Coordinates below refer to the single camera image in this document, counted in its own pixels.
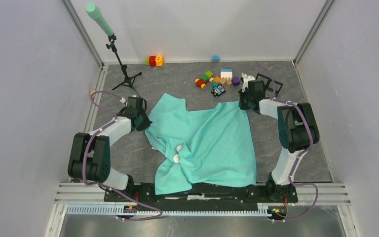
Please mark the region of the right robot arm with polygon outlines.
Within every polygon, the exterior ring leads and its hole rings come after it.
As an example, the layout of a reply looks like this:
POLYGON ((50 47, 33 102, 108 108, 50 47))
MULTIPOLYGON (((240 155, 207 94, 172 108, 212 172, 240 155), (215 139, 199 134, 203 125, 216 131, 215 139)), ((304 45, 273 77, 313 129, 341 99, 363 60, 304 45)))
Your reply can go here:
POLYGON ((311 105, 308 102, 283 102, 265 96, 262 80, 249 80, 239 91, 239 107, 277 120, 282 150, 276 167, 265 185, 265 195, 279 201, 293 191, 294 174, 311 147, 318 143, 320 134, 311 105))

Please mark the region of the teal t-shirt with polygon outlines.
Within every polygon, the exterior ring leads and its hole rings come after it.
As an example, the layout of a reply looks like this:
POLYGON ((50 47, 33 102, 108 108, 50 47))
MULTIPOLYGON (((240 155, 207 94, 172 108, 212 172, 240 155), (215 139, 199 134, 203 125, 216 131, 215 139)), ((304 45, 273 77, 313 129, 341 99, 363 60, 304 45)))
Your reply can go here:
POLYGON ((239 103, 220 102, 207 110, 188 111, 185 99, 163 94, 149 114, 145 134, 165 156, 155 173, 155 192, 166 195, 194 184, 228 187, 255 184, 257 164, 247 113, 239 103), (180 152, 176 147, 182 145, 180 152), (172 158, 179 155, 180 163, 172 158))

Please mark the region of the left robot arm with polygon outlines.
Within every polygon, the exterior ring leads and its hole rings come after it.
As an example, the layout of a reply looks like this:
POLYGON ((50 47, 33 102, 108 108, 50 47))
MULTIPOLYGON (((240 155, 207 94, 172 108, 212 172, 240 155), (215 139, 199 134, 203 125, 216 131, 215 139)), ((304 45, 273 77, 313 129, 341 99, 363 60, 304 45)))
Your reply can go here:
POLYGON ((126 106, 102 127, 89 133, 77 133, 73 138, 68 175, 84 182, 98 183, 116 189, 123 201, 135 196, 131 175, 111 166, 111 146, 133 131, 143 131, 151 125, 146 113, 147 101, 130 96, 126 106))

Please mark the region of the yellow landscape brooch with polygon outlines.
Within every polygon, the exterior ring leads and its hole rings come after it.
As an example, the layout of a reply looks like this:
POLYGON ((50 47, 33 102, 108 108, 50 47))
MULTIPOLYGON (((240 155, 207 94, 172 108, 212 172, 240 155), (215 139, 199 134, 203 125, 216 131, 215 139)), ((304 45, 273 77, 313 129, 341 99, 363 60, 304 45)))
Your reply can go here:
POLYGON ((172 158, 172 161, 175 163, 175 164, 179 164, 180 163, 180 158, 179 158, 179 155, 178 154, 175 154, 172 158))

